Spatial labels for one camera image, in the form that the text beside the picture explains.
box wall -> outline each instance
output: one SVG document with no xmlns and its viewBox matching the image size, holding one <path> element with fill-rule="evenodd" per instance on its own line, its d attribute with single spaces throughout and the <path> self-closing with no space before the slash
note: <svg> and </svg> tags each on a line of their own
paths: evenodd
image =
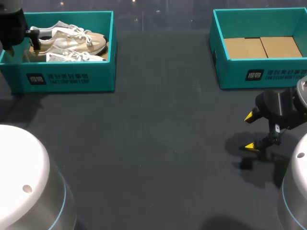
<svg viewBox="0 0 307 230">
<path fill-rule="evenodd" d="M 307 57 L 307 10 L 301 16 L 299 23 L 297 24 L 293 33 L 293 39 L 297 44 L 297 47 L 301 51 L 303 57 Z"/>
<path fill-rule="evenodd" d="M 249 70 L 263 70 L 261 80 L 246 80 Z M 232 59 L 229 61 L 223 89 L 279 88 L 295 86 L 307 74 L 307 59 Z"/>
<path fill-rule="evenodd" d="M 305 8 L 216 10 L 224 38 L 292 36 Z"/>
<path fill-rule="evenodd" d="M 213 56 L 216 57 L 216 62 L 215 62 L 216 75 L 218 77 L 220 85 L 222 85 L 227 66 L 227 60 L 229 58 L 227 56 L 226 45 L 224 43 L 224 39 L 219 28 L 219 23 L 215 11 L 213 11 L 213 19 L 211 24 L 209 43 L 210 43 L 212 57 Z"/>
</svg>

sneaker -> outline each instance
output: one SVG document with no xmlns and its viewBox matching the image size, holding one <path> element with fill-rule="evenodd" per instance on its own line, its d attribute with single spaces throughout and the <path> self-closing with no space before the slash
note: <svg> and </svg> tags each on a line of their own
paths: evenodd
<svg viewBox="0 0 307 230">
<path fill-rule="evenodd" d="M 76 52 L 72 49 L 60 49 L 57 47 L 57 52 L 61 50 L 61 54 L 59 53 L 47 53 L 46 54 L 46 62 L 66 62 L 66 61 L 106 61 L 104 58 L 90 55 L 88 52 Z"/>
<path fill-rule="evenodd" d="M 37 28 L 32 26 L 30 30 L 40 31 L 39 41 L 41 43 L 38 56 L 34 52 L 28 55 L 31 62 L 45 61 L 46 54 L 52 53 L 52 50 L 50 50 L 52 46 L 71 49 L 78 53 L 87 52 L 90 55 L 98 56 L 107 51 L 106 36 L 92 33 L 90 30 L 84 30 L 76 25 L 68 25 L 59 21 L 50 28 Z"/>
</svg>

teal cardboard box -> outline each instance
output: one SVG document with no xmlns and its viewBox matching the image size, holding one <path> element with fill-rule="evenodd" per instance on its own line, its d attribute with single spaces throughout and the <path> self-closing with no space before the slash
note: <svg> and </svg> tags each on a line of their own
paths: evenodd
<svg viewBox="0 0 307 230">
<path fill-rule="evenodd" d="M 264 57 L 231 58 L 226 41 L 241 38 L 253 44 L 244 50 L 247 57 L 264 49 Z M 268 39 L 292 39 L 291 44 Z M 295 86 L 307 75 L 307 11 L 305 8 L 214 10 L 210 30 L 210 48 L 221 89 L 271 88 Z M 285 56 L 290 47 L 298 55 Z"/>
<path fill-rule="evenodd" d="M 74 24 L 108 38 L 107 61 L 98 62 L 24 62 L 29 40 L 14 47 L 15 55 L 5 51 L 0 70 L 12 93 L 25 92 L 100 92 L 114 91 L 117 38 L 112 11 L 25 13 L 29 26 L 47 28 L 58 21 Z"/>
</svg>

shoe box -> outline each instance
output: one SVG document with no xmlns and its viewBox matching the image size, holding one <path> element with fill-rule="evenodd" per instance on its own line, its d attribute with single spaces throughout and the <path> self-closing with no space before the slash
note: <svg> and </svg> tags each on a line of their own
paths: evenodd
<svg viewBox="0 0 307 230">
<path fill-rule="evenodd" d="M 102 92 L 114 91 L 117 37 L 112 11 L 25 13 L 30 26 L 47 28 L 58 21 L 74 24 L 108 39 L 108 51 L 98 62 L 24 62 L 29 39 L 14 46 L 12 57 L 3 51 L 0 70 L 12 93 L 25 92 Z"/>
<path fill-rule="evenodd" d="M 307 10 L 214 10 L 209 43 L 221 89 L 295 86 L 307 75 Z"/>
</svg>

dark gray table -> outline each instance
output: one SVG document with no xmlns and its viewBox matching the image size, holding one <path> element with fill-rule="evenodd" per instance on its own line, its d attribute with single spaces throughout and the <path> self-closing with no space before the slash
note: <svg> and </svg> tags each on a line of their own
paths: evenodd
<svg viewBox="0 0 307 230">
<path fill-rule="evenodd" d="M 35 11 L 46 10 L 38 7 L 41 1 L 25 0 L 29 2 Z M 86 4 L 77 2 L 80 9 Z M 113 2 L 92 0 L 90 8 L 109 10 Z M 150 5 L 139 2 L 144 8 Z M 287 131 L 280 147 L 269 148 L 269 155 L 284 156 L 275 162 L 254 160 L 255 154 L 238 149 L 268 132 L 264 119 L 244 123 L 260 91 L 220 90 L 209 30 L 200 26 L 208 28 L 211 8 L 219 6 L 199 2 L 191 6 L 184 0 L 166 1 L 177 11 L 153 8 L 162 15 L 147 19 L 147 24 L 143 10 L 139 27 L 132 19 L 140 11 L 129 14 L 121 7 L 131 2 L 118 0 L 123 6 L 115 8 L 115 92 L 28 94 L 17 100 L 3 122 L 25 128 L 42 141 L 69 183 L 89 230 L 280 229 L 279 186 L 307 126 Z M 225 8 L 229 1 L 220 2 Z M 238 6 L 230 7 L 240 7 L 240 1 L 235 2 Z M 200 17 L 206 3 L 208 15 Z M 69 10 L 59 5 L 53 9 Z M 197 23 L 188 23 L 188 18 Z M 164 21 L 167 26 L 161 28 Z M 12 98 L 4 93 L 3 98 L 0 105 L 10 108 Z M 240 163 L 253 164 L 253 169 L 241 170 Z"/>
</svg>

